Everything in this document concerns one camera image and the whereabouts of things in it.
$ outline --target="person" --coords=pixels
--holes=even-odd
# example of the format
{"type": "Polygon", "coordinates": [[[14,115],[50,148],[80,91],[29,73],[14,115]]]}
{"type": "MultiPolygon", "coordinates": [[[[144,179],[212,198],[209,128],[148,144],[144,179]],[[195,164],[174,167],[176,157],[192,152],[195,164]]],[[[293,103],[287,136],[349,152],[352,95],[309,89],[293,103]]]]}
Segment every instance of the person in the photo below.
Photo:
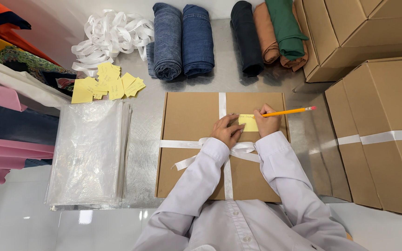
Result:
{"type": "Polygon", "coordinates": [[[264,104],[254,111],[261,139],[255,143],[260,170],[280,196],[279,205],[260,200],[207,201],[220,181],[244,125],[237,114],[214,124],[211,137],[185,170],[168,197],[150,217],[135,251],[366,251],[346,238],[316,196],[291,145],[279,131],[281,116],[264,104]]]}

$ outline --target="pencil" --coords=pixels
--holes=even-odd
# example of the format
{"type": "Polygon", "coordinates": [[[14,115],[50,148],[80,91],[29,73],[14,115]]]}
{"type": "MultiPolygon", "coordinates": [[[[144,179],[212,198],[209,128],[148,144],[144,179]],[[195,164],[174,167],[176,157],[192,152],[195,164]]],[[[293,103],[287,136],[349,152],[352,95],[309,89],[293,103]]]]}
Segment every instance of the pencil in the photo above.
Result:
{"type": "Polygon", "coordinates": [[[288,111],[281,111],[281,112],[271,112],[271,113],[266,113],[263,114],[263,117],[269,117],[269,116],[276,116],[276,115],[282,115],[282,114],[288,114],[288,113],[296,113],[296,112],[304,112],[304,111],[311,111],[311,110],[316,110],[315,106],[310,106],[306,108],[299,108],[299,109],[293,109],[293,110],[288,110],[288,111]]]}

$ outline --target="stainless steel table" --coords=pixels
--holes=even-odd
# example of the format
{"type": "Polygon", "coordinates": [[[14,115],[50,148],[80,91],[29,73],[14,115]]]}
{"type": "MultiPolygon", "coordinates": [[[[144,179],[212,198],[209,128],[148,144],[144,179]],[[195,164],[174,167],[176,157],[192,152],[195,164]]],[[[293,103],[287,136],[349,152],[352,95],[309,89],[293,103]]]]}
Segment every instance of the stainless steel table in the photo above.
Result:
{"type": "Polygon", "coordinates": [[[277,60],[267,65],[258,77],[241,73],[238,46],[233,37],[230,19],[212,20],[215,68],[193,77],[181,74],[173,81],[152,79],[147,62],[137,51],[120,54],[114,64],[144,79],[146,88],[133,105],[128,162],[126,168],[126,200],[121,205],[64,205],[51,210],[82,210],[112,208],[157,208],[163,201],[154,197],[158,163],[159,139],[165,92],[284,92],[287,109],[317,106],[313,112],[288,115],[291,143],[308,178],[324,202],[350,200],[348,182],[336,145],[324,91],[332,83],[305,83],[303,70],[292,72],[277,60]]]}

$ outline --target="white shirt sleeve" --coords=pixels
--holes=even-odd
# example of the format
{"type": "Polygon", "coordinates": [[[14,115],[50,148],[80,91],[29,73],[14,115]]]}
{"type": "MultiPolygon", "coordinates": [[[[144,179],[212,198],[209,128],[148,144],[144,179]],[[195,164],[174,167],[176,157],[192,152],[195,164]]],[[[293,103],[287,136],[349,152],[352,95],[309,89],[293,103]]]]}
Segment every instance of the white shirt sleeve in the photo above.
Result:
{"type": "Polygon", "coordinates": [[[187,247],[189,239],[185,235],[193,217],[200,215],[203,204],[215,191],[229,153],[218,139],[209,138],[204,143],[195,161],[148,220],[133,250],[179,251],[187,247]]]}
{"type": "Polygon", "coordinates": [[[343,226],[330,219],[329,208],[316,196],[291,145],[278,131],[255,143],[260,170],[280,196],[293,230],[327,251],[364,250],[348,240],[343,226]]]}

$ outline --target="clear plastic bag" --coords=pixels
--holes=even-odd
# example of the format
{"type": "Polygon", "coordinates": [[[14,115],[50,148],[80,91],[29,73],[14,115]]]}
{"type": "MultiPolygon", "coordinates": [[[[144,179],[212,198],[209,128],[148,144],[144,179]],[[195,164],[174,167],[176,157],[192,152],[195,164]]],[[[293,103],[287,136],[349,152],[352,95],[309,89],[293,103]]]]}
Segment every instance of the clear plastic bag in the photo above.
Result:
{"type": "Polygon", "coordinates": [[[47,205],[121,202],[129,111],[124,100],[62,107],[47,205]]]}

